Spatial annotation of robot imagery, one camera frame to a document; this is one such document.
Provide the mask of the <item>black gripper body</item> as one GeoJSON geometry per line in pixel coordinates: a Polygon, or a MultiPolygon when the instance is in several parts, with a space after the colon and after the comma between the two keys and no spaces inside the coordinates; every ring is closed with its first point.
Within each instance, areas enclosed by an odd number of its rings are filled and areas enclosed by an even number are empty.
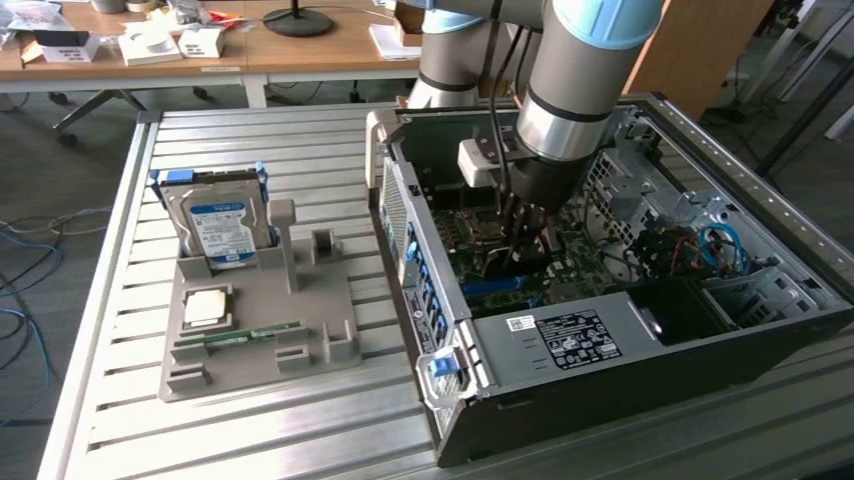
{"type": "Polygon", "coordinates": [[[512,194],[525,203],[541,208],[561,208],[567,203],[591,162],[587,155],[568,161],[544,157],[524,158],[509,167],[512,194]]]}

